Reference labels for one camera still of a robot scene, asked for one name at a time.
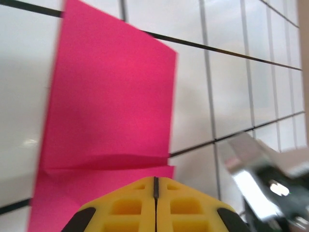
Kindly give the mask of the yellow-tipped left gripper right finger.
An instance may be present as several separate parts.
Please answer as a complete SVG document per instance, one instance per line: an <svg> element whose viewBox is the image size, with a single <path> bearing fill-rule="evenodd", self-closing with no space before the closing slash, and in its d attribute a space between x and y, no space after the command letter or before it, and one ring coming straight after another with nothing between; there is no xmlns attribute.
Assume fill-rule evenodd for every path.
<svg viewBox="0 0 309 232"><path fill-rule="evenodd" d="M155 178L157 232L248 232L224 202L167 177Z"/></svg>

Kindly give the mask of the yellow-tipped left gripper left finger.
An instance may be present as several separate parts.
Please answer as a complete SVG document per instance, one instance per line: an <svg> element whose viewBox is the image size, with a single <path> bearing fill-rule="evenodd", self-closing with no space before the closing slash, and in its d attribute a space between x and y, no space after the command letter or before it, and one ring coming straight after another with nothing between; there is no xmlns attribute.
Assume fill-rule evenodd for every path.
<svg viewBox="0 0 309 232"><path fill-rule="evenodd" d="M135 181L84 204L64 232L155 232L156 177Z"/></svg>

